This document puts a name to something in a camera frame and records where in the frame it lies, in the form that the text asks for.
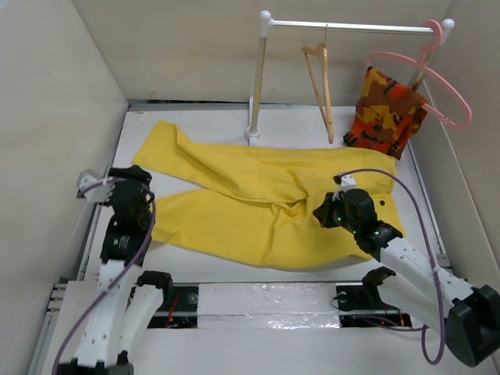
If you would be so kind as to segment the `yellow trousers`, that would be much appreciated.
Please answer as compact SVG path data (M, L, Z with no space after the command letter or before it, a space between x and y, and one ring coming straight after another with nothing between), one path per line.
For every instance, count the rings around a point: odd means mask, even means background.
M304 270L367 259L349 232L324 229L313 215L339 173L354 171L377 215L402 228L391 196L395 161L367 149L199 144L159 121L133 161L197 186L156 200L156 241L250 266Z

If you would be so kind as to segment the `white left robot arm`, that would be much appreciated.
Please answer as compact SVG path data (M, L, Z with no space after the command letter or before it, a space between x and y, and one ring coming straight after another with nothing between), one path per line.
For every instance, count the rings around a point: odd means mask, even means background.
M174 299L169 273L145 270L155 225L152 176L140 166L80 173L77 197L112 209L100 253L95 300L63 340L54 374L132 374L132 350L155 312Z

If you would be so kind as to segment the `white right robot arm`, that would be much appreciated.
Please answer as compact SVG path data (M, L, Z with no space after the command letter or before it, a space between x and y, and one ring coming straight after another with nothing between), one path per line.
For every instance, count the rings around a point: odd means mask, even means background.
M499 294L476 287L415 249L392 225L379 220L367 191L353 188L328 193L313 215L324 228L342 227L380 267L361 288L372 308L392 305L440 334L448 350L475 367L499 348Z

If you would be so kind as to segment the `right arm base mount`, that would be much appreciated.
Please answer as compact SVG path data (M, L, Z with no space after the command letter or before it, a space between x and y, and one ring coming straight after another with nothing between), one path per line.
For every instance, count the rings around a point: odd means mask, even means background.
M411 329L410 316L392 305L383 303L380 297L360 283L335 285L336 295L330 305L339 312L342 328L387 327Z

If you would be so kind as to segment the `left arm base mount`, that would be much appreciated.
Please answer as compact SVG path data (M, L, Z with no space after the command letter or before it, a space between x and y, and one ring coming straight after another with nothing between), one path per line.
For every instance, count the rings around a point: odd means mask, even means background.
M155 312L148 329L194 329L198 327L198 284L175 284L170 302Z

